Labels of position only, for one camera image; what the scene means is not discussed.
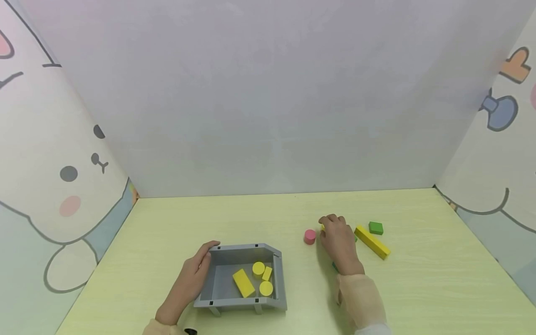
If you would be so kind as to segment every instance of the orange heart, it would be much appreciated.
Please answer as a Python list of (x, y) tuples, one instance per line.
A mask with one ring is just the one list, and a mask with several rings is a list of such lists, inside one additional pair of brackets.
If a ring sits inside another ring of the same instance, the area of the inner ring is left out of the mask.
[(500, 75), (507, 77), (514, 83), (521, 84), (527, 78), (531, 67), (525, 64), (528, 59), (528, 48), (521, 47), (514, 51), (512, 56), (504, 61)]
[(0, 30), (0, 59), (13, 57), (13, 46), (4, 33)]

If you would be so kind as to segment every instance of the table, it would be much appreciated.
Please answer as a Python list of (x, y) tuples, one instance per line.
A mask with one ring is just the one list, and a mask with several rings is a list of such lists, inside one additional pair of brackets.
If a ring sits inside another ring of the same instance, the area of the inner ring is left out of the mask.
[(281, 250), (288, 311), (199, 313), (200, 335), (348, 334), (331, 261), (302, 240), (332, 212), (352, 228), (383, 223), (387, 260), (356, 248), (395, 334), (534, 334), (534, 305), (435, 189), (140, 199), (57, 334), (141, 334), (211, 239)]

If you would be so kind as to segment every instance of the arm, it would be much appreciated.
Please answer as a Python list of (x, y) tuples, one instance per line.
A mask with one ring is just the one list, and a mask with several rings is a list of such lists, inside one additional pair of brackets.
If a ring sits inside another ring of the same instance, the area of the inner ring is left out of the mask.
[(192, 302), (203, 288), (209, 271), (211, 255), (209, 249), (220, 244), (211, 241), (203, 244), (197, 253), (184, 261), (181, 273), (171, 287), (167, 298), (149, 322), (143, 335), (178, 335), (178, 319), (186, 306)]
[(365, 275), (355, 251), (354, 233), (345, 218), (330, 214), (318, 222), (325, 227), (320, 241), (339, 270), (336, 300), (357, 329), (355, 334), (390, 335), (382, 299), (372, 279)]

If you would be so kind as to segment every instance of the green cube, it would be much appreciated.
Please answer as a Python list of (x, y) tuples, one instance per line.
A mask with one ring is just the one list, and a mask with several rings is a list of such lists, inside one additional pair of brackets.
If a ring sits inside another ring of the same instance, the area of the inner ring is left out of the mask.
[(383, 224), (379, 222), (369, 222), (369, 232), (371, 234), (383, 235)]

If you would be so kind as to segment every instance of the gray tray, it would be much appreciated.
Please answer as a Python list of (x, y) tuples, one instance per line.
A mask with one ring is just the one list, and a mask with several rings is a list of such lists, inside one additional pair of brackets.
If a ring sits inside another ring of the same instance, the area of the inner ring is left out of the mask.
[[(209, 274), (200, 295), (193, 303), (195, 308), (208, 308), (215, 316), (220, 316), (222, 311), (234, 309), (251, 308), (257, 314), (262, 314), (263, 308), (287, 310), (281, 251), (267, 244), (258, 243), (221, 245), (211, 248), (210, 253), (212, 261)], [(270, 278), (273, 285), (271, 297), (259, 294), (259, 285), (262, 281), (255, 278), (251, 270), (255, 262), (263, 262), (273, 268)], [(233, 280), (233, 274), (240, 269), (245, 270), (255, 287), (255, 296), (242, 298)]]

